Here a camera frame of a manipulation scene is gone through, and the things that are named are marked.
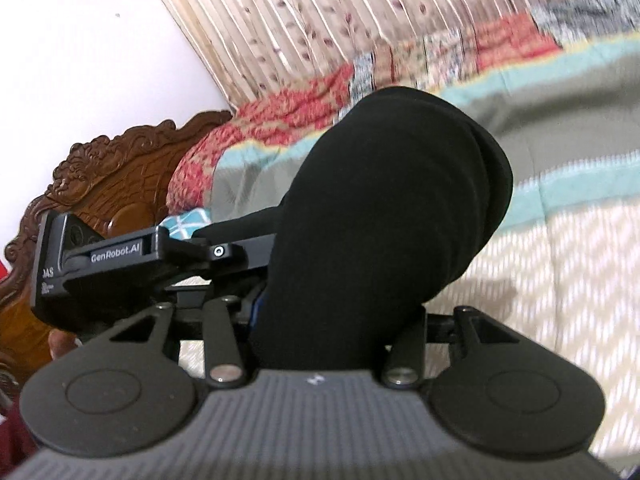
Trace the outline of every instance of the label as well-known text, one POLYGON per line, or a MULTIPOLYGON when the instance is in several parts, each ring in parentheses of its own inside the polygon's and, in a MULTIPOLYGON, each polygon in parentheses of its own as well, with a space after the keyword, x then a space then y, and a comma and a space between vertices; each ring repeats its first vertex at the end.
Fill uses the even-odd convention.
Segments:
POLYGON ((125 244, 109 247, 100 251, 91 253, 91 263, 104 262, 113 258, 121 258, 123 256, 142 256, 142 238, 137 238, 125 244))

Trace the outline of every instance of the curtain fold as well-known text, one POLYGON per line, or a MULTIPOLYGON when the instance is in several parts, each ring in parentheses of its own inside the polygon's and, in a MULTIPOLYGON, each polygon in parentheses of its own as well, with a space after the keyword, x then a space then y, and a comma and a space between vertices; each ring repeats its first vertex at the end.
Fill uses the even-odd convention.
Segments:
POLYGON ((162 0, 231 105, 325 75, 377 43, 564 0, 162 0))

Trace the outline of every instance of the maroon fabric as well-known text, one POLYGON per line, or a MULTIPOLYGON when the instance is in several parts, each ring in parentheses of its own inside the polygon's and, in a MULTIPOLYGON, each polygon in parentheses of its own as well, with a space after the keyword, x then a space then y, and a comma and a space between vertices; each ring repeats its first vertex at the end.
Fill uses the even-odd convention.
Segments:
POLYGON ((4 478, 38 450, 20 417, 18 404, 16 400, 5 415, 6 420, 0 424, 0 478, 4 478))

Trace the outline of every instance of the cream patterned fabric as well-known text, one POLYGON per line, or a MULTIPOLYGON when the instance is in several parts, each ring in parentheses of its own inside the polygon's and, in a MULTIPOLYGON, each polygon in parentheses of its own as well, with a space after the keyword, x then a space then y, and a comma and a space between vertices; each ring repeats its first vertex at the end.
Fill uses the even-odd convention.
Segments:
MULTIPOLYGON (((591 450, 640 453, 640 199, 550 216, 494 237, 467 272, 429 302, 471 304, 590 373, 607 397, 591 450)), ((433 348, 428 373, 448 365, 433 348)))
POLYGON ((489 22, 565 0, 163 0, 228 101, 326 75, 376 42, 489 22))

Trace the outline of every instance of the wooden headboard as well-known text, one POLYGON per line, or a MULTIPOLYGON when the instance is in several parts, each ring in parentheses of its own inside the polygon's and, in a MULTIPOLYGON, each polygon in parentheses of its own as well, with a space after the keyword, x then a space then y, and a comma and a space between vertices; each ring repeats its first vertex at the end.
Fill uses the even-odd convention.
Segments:
POLYGON ((136 126, 113 139, 74 144, 53 184, 27 207, 17 237, 4 250, 12 270, 0 281, 0 389, 10 397, 49 360, 50 327, 31 313, 30 276, 42 212, 72 211, 105 237, 158 224, 180 159, 231 113, 203 112, 184 127, 173 121, 136 126))

